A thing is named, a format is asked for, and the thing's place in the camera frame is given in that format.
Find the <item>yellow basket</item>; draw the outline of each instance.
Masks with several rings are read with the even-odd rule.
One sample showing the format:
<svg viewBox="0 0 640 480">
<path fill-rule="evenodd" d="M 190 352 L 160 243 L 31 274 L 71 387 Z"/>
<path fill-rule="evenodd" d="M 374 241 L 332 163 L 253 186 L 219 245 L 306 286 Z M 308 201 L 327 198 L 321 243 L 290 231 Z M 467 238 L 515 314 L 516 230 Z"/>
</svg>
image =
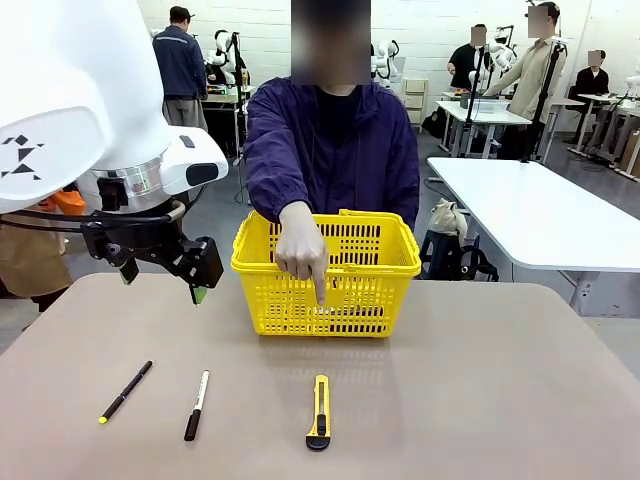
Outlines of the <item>yellow basket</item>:
<svg viewBox="0 0 640 480">
<path fill-rule="evenodd" d="M 411 230 L 392 213 L 341 210 L 314 218 L 329 248 L 322 306 L 312 280 L 284 274 L 275 264 L 280 225 L 256 212 L 242 222 L 231 267 L 242 279 L 256 333 L 388 337 L 421 268 Z"/>
</svg>

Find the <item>white wall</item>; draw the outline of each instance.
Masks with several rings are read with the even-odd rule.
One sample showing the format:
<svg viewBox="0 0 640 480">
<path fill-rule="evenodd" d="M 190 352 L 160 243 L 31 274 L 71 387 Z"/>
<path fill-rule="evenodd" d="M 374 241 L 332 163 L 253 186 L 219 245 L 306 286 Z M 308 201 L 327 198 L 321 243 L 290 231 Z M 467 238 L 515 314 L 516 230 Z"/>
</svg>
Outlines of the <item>white wall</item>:
<svg viewBox="0 0 640 480">
<path fill-rule="evenodd" d="M 564 92 L 577 70 L 586 66 L 587 51 L 597 48 L 607 50 L 605 67 L 612 77 L 612 88 L 621 90 L 640 55 L 640 1 L 557 3 L 562 8 L 562 34 L 573 40 L 560 91 Z M 189 8 L 196 15 L 192 30 L 205 52 L 214 48 L 216 30 L 239 31 L 242 55 L 254 84 L 289 73 L 290 0 L 138 0 L 138 4 L 149 28 L 166 26 L 173 5 Z M 372 40 L 394 39 L 400 44 L 400 55 L 407 57 L 405 77 L 429 80 L 432 109 L 451 81 L 446 63 L 453 50 L 468 41 L 473 25 L 484 23 L 492 32 L 498 26 L 513 24 L 514 41 L 520 46 L 516 51 L 522 53 L 531 45 L 526 8 L 523 0 L 372 0 Z"/>
</svg>

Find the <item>cabinet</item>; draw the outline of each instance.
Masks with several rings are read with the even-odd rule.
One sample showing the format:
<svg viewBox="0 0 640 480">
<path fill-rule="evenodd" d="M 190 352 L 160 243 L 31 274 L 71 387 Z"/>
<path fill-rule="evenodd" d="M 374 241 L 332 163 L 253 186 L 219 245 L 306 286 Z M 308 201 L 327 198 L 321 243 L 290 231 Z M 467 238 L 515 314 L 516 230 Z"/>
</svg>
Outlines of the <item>cabinet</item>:
<svg viewBox="0 0 640 480">
<path fill-rule="evenodd" d="M 427 96 L 429 94 L 429 80 L 402 80 L 400 98 L 404 103 L 411 124 L 418 127 L 422 133 L 422 120 L 426 116 Z"/>
</svg>

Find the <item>beige jacket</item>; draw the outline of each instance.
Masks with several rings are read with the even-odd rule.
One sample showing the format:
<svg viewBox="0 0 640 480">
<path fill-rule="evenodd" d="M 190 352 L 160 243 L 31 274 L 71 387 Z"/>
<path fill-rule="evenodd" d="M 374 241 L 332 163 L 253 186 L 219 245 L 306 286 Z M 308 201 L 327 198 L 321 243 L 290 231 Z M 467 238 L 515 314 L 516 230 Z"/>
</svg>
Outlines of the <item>beige jacket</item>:
<svg viewBox="0 0 640 480">
<path fill-rule="evenodd" d="M 549 63 L 551 59 L 551 51 L 553 41 L 551 38 L 547 40 L 537 40 L 518 63 L 504 77 L 489 87 L 485 96 L 496 95 L 504 90 L 516 80 L 520 79 L 518 89 L 509 105 L 509 111 L 520 115 L 528 120 L 533 120 L 538 107 L 538 98 L 544 79 L 547 76 Z M 556 87 L 562 75 L 562 69 L 567 61 L 566 50 L 560 54 L 556 68 L 553 71 L 551 84 L 549 85 L 549 96 L 544 104 L 540 121 L 547 123 L 549 111 L 551 110 L 551 100 L 556 92 Z"/>
<path fill-rule="evenodd" d="M 46 221 L 2 215 L 3 220 L 32 225 Z M 51 232 L 0 225 L 0 279 L 19 297 L 57 292 L 71 285 L 71 276 Z"/>
</svg>

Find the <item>black marker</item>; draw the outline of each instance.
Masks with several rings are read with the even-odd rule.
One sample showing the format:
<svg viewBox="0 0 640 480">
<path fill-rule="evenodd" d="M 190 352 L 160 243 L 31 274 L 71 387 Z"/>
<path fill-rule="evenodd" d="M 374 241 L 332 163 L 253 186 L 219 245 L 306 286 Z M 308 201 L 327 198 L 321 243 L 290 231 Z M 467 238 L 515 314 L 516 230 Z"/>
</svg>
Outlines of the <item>black marker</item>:
<svg viewBox="0 0 640 480">
<path fill-rule="evenodd" d="M 107 423 L 107 421 L 111 418 L 111 415 L 113 415 L 116 412 L 116 410 L 118 410 L 120 405 L 122 405 L 122 402 L 124 402 L 124 399 L 127 398 L 127 395 L 131 393 L 131 391 L 135 388 L 138 382 L 142 380 L 142 377 L 144 377 L 144 375 L 149 371 L 149 369 L 151 368 L 151 365 L 153 365 L 153 362 L 151 360 L 145 363 L 143 367 L 140 369 L 140 371 L 138 372 L 138 374 L 135 377 L 133 377 L 133 380 L 129 382 L 129 385 L 127 385 L 125 389 L 122 391 L 122 393 L 116 397 L 116 399 L 113 401 L 111 405 L 109 405 L 109 408 L 107 408 L 107 411 L 104 412 L 100 417 L 100 420 L 98 420 L 101 424 Z"/>
<path fill-rule="evenodd" d="M 198 431 L 198 421 L 200 420 L 200 412 L 202 412 L 202 406 L 204 405 L 204 394 L 207 392 L 208 382 L 209 370 L 205 370 L 204 372 L 202 372 L 202 380 L 200 380 L 200 390 L 198 390 L 196 406 L 193 407 L 193 412 L 191 412 L 191 415 L 189 415 L 187 430 L 184 432 L 185 442 L 191 442 L 196 438 L 196 432 Z"/>
</svg>

